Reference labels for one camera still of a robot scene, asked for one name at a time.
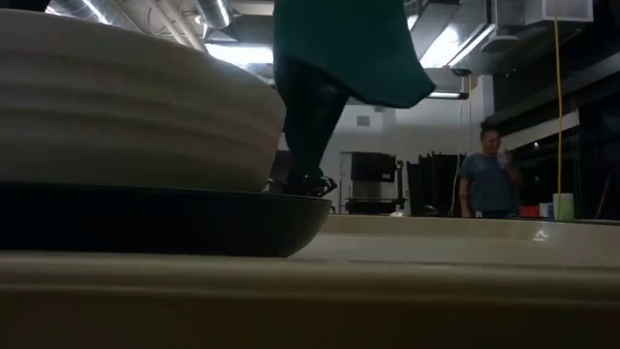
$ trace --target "teal dress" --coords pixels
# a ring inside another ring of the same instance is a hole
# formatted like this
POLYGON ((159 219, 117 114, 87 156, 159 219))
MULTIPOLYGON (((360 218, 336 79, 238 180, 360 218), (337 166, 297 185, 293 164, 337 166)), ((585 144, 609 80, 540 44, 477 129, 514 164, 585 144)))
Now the teal dress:
POLYGON ((372 105, 410 108, 435 89, 402 0, 275 0, 274 54, 324 71, 372 105))

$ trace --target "ceiling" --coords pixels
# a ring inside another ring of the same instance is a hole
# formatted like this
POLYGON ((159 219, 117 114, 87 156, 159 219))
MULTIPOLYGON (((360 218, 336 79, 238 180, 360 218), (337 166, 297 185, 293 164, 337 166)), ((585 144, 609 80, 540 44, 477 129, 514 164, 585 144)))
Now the ceiling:
MULTIPOLYGON (((156 35, 159 38, 176 41, 170 30, 157 12, 151 8, 151 1, 145 0, 99 0, 113 1, 124 12, 129 20, 143 33, 156 35)), ((195 38, 202 42, 202 24, 197 21, 199 17, 195 0, 169 0, 172 7, 180 14, 183 21, 192 31, 195 38)), ((553 31, 551 23, 540 21, 525 25, 523 14, 515 14, 515 5, 524 0, 499 0, 500 7, 497 14, 500 19, 501 33, 513 35, 517 41, 507 47, 492 52, 482 52, 481 48, 492 38, 483 40, 464 56, 454 68, 473 71, 478 74, 508 74, 517 69, 525 69, 527 65, 537 57, 548 53, 553 46, 553 31)), ((456 77, 450 69, 448 62, 441 59, 450 59, 452 53, 457 53, 466 43, 471 42, 473 33, 480 33, 484 26, 490 26, 495 21, 494 8, 487 9, 491 0, 413 0, 405 2, 405 10, 408 16, 416 16, 417 21, 412 29, 412 40, 418 52, 418 58, 424 66, 433 64, 429 62, 439 59, 435 64, 443 69, 427 69, 429 76, 438 85, 441 91, 467 91, 467 83, 462 78, 456 77), (438 38, 449 36, 449 41, 438 46, 438 38)), ((221 31, 209 32, 207 43, 211 44, 243 44, 245 46, 259 46, 270 48, 272 45, 273 10, 272 1, 265 0, 231 0, 231 6, 235 17, 232 24, 221 31)), ((561 39, 568 40, 578 34, 585 22, 570 22, 562 25, 561 39)), ((272 79, 272 67, 270 64, 243 64, 244 68, 261 76, 264 79, 272 79)))

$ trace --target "black shoe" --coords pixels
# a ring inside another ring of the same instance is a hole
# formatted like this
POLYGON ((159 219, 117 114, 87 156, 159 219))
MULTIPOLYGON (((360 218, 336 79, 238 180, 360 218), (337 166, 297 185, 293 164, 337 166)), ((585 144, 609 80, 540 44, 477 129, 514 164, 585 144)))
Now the black shoe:
POLYGON ((334 191, 338 185, 327 176, 305 177, 301 181, 289 182, 284 187, 284 192, 289 195, 299 195, 314 198, 323 196, 334 191))

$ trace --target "yellow cable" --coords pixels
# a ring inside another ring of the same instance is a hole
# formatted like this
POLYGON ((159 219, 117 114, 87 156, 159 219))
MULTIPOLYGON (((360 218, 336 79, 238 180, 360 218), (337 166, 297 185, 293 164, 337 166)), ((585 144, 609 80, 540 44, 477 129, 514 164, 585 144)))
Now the yellow cable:
POLYGON ((560 33, 558 30, 558 2, 555 0, 555 14, 553 14, 553 29, 555 31, 555 68, 558 82, 558 219, 562 216, 562 116, 564 115, 562 101, 562 74, 560 67, 560 33))
POLYGON ((472 75, 470 74, 468 77, 469 80, 469 127, 467 128, 469 133, 469 149, 467 149, 467 153, 472 153, 472 75))

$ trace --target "red container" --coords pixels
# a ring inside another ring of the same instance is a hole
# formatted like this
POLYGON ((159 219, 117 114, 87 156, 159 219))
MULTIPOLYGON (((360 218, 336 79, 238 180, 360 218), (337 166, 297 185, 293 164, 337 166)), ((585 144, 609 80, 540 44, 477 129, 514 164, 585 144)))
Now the red container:
POLYGON ((519 208, 519 215, 521 217, 539 218, 541 216, 541 209, 538 206, 521 206, 519 208))

